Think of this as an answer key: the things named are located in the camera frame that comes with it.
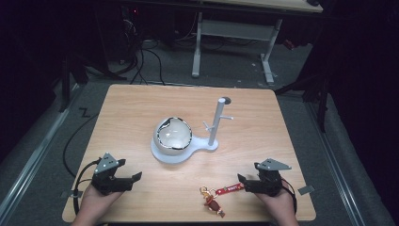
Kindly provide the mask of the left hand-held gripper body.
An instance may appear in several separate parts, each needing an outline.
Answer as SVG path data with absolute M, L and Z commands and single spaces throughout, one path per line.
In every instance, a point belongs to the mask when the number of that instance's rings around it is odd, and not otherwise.
M 110 153 L 105 153 L 94 170 L 91 184 L 103 195 L 117 191 L 117 184 L 128 183 L 127 178 L 117 178 L 115 173 L 125 165 L 125 159 L 115 159 Z

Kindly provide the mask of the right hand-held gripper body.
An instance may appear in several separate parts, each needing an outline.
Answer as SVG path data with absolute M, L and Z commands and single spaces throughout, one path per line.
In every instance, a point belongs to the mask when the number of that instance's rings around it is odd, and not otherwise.
M 281 170 L 290 170 L 291 167 L 275 159 L 267 158 L 262 163 L 255 163 L 259 181 L 255 183 L 254 193 L 266 194 L 274 197 L 282 190 Z

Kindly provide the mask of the red strap figure keychain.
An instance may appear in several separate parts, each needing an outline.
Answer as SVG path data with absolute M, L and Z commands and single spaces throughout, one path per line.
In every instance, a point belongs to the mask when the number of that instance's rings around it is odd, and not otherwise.
M 202 198 L 204 199 L 203 205 L 207 207 L 210 211 L 220 216 L 221 218 L 224 218 L 225 212 L 223 211 L 220 204 L 217 202 L 216 198 L 221 195 L 242 190 L 243 188 L 244 185 L 242 183 L 238 183 L 232 186 L 224 186 L 221 188 L 211 188 L 211 189 L 209 189 L 207 186 L 201 186 L 199 188 L 199 193 L 202 195 Z

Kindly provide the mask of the person's left hand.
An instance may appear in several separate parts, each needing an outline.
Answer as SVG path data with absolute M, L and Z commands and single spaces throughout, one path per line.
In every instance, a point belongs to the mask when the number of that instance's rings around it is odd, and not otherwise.
M 88 186 L 81 201 L 80 213 L 86 217 L 99 219 L 121 195 L 122 192 L 103 195 L 94 186 Z

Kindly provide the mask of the person's right hand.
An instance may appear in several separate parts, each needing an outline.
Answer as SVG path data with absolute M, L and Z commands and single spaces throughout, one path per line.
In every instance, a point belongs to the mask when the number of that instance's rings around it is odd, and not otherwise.
M 294 198 L 287 182 L 282 182 L 282 189 L 274 196 L 256 193 L 255 196 L 265 205 L 273 219 L 282 223 L 284 220 L 296 221 Z

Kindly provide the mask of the white peg stand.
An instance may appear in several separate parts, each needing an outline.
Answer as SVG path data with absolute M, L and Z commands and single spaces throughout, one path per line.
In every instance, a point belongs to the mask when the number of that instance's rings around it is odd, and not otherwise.
M 220 124 L 221 119 L 232 120 L 232 117 L 223 116 L 223 110 L 225 105 L 229 105 L 231 99 L 229 97 L 220 97 L 217 100 L 215 109 L 214 119 L 211 126 L 204 122 L 205 130 L 209 132 L 208 137 L 197 137 L 192 131 L 192 140 L 190 145 L 184 150 L 182 154 L 169 156 L 159 152 L 155 147 L 153 141 L 151 142 L 152 155 L 160 162 L 166 164 L 180 164 L 189 159 L 195 152 L 205 151 L 214 152 L 218 148 L 218 141 L 216 140 L 216 133 Z

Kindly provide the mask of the black tripod stand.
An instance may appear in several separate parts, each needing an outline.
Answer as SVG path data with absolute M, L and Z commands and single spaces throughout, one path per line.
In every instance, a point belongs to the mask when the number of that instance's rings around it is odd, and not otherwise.
M 276 95 L 281 95 L 290 90 L 303 90 L 302 100 L 305 103 L 316 102 L 316 124 L 322 133 L 325 133 L 325 117 L 327 112 L 327 94 L 330 81 L 330 67 L 328 65 L 318 66 L 311 70 L 302 69 L 295 82 L 275 90 Z
M 61 76 L 61 107 L 60 112 L 64 112 L 72 104 L 71 78 L 77 85 L 85 85 L 88 82 L 86 66 L 89 66 L 103 75 L 115 80 L 124 80 L 124 77 L 109 71 L 105 66 L 101 66 L 88 58 L 77 54 L 74 51 L 68 51 L 65 59 L 62 61 Z

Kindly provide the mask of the metal floor rail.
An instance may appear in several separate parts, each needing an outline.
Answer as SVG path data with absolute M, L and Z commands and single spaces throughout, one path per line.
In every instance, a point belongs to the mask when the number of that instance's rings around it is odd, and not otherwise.
M 341 200 L 343 202 L 343 206 L 345 208 L 347 215 L 349 216 L 352 226 L 366 226 L 366 223 L 359 210 L 354 194 L 351 188 L 349 187 L 349 184 L 346 182 L 345 177 L 343 175 L 343 171 L 333 152 L 327 134 L 322 131 L 320 125 L 318 124 L 317 112 L 313 104 L 305 103 L 305 107 L 307 109 L 308 114 L 311 117 L 312 124 L 315 127 L 315 130 L 317 131 L 318 137 L 322 142 L 324 155 L 326 156 L 331 176 L 338 189 Z
M 62 220 L 83 151 L 84 85 L 72 86 L 72 104 L 60 112 L 56 99 L 0 165 L 0 225 Z

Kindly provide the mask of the white metal frame desk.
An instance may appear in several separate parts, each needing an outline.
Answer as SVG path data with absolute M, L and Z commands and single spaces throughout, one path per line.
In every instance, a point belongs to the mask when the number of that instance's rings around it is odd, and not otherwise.
M 201 7 L 234 7 L 235 9 L 267 9 L 271 12 L 304 13 L 305 15 L 319 14 L 323 8 L 312 0 L 199 0 Z M 241 40 L 266 41 L 265 51 L 260 54 L 265 82 L 274 83 L 270 69 L 269 58 L 279 34 L 282 17 L 272 20 L 272 24 L 250 24 L 240 20 L 228 22 L 224 19 L 204 19 L 202 13 L 197 14 L 196 49 L 194 52 L 192 76 L 200 76 L 201 40 L 203 36 L 234 38 Z

